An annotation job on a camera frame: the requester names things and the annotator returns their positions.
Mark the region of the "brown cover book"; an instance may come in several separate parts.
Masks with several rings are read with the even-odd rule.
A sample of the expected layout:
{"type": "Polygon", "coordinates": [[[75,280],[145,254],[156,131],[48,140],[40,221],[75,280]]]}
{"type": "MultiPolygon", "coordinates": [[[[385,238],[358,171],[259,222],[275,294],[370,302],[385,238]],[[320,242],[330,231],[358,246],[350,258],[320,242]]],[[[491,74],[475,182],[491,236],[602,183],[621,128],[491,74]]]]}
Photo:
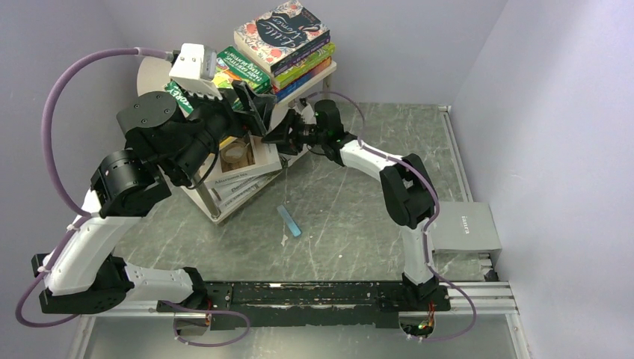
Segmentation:
{"type": "Polygon", "coordinates": [[[260,176],[249,177],[246,179],[241,179],[238,182],[233,182],[225,185],[217,185],[210,188],[209,190],[217,202],[223,202],[237,194],[242,193],[243,191],[246,191],[252,185],[256,185],[274,178],[279,173],[280,171],[274,171],[260,176]]]}

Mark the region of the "floral Little Women book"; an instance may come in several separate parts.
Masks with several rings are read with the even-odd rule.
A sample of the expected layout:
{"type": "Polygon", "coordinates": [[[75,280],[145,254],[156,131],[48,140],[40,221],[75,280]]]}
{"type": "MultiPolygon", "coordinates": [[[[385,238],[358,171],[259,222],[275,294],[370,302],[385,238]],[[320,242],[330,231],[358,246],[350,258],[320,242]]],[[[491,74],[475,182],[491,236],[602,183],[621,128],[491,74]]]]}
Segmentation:
{"type": "Polygon", "coordinates": [[[270,76],[330,35],[330,29],[299,1],[287,1],[240,25],[234,47],[270,76]]]}

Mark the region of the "white palm leaf book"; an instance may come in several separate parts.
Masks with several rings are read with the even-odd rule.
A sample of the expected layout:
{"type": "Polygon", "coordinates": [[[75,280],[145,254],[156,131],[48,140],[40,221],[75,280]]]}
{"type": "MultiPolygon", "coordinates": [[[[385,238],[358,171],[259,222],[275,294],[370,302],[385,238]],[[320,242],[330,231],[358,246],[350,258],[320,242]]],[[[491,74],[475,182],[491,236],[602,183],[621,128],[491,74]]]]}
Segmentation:
{"type": "MultiPolygon", "coordinates": [[[[292,166],[304,154],[305,154],[305,152],[300,153],[297,156],[282,155],[280,157],[282,169],[279,170],[280,173],[278,175],[280,175],[284,169],[292,166]]],[[[265,182],[261,182],[261,183],[256,184],[256,185],[252,185],[246,191],[243,191],[242,193],[237,194],[237,195],[231,197],[228,200],[225,200],[223,202],[217,202],[217,205],[218,205],[219,210],[221,211],[221,214],[224,215],[225,213],[233,212],[235,209],[237,209],[238,207],[241,206],[241,203],[243,201],[248,200],[252,195],[254,195],[256,192],[258,192],[258,190],[260,190],[261,188],[263,188],[264,186],[269,184],[278,175],[276,175],[272,179],[266,180],[265,182]]]]}

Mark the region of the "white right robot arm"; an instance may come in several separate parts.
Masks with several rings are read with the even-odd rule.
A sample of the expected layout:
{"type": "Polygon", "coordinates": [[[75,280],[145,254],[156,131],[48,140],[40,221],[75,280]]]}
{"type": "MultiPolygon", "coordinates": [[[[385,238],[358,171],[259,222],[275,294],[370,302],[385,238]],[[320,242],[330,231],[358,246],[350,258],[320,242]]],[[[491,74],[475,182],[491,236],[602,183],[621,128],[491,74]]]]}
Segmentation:
{"type": "Polygon", "coordinates": [[[305,147],[320,147],[332,162],[381,184],[387,213],[400,227],[404,243],[404,302],[411,309],[422,309],[439,286],[427,239],[439,200],[421,158],[414,153],[405,157],[385,153],[346,131],[333,100],[319,100],[313,111],[316,121],[307,123],[300,113],[288,110],[263,142],[291,156],[305,147]]]}

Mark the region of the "green 104-storey treehouse book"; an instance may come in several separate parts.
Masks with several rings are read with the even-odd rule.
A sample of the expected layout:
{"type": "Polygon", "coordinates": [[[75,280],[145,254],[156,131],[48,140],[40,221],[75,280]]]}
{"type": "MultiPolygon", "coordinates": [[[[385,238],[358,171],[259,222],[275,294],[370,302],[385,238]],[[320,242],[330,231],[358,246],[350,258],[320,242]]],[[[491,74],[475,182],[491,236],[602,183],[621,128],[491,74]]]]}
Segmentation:
{"type": "MultiPolygon", "coordinates": [[[[233,46],[228,46],[217,54],[212,82],[218,89],[231,90],[234,80],[245,82],[255,93],[270,93],[272,89],[271,79],[267,73],[233,46]]],[[[193,101],[183,93],[175,81],[168,82],[164,90],[178,102],[184,114],[189,115],[194,110],[193,101]]]]}

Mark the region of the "white magazine with photo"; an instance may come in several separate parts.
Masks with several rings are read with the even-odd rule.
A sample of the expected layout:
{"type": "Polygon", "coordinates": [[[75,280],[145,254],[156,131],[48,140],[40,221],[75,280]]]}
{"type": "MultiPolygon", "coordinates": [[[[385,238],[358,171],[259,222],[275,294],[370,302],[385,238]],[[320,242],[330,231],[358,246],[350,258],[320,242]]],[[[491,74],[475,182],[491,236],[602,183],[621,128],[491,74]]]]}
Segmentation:
{"type": "Polygon", "coordinates": [[[204,184],[210,188],[229,185],[281,169],[282,163],[274,144],[265,144],[260,137],[245,135],[221,149],[204,184]]]}

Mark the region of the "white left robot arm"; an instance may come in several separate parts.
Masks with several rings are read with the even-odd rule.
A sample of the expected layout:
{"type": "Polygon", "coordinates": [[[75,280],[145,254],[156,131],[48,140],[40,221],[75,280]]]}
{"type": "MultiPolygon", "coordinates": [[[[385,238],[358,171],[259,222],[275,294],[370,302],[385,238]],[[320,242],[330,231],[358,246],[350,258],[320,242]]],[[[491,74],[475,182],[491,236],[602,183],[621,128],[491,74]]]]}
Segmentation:
{"type": "Polygon", "coordinates": [[[233,82],[217,99],[194,96],[184,114],[165,91],[139,96],[117,114],[126,145],[106,156],[90,180],[84,214],[70,228],[62,249],[32,260],[43,279],[39,294],[45,314],[85,315],[111,310],[128,301],[168,303],[186,310],[211,306],[208,287],[192,267],[148,269],[113,255],[121,237],[172,187],[193,188],[196,174],[227,137],[263,136],[269,129],[276,96],[255,93],[233,82]]]}

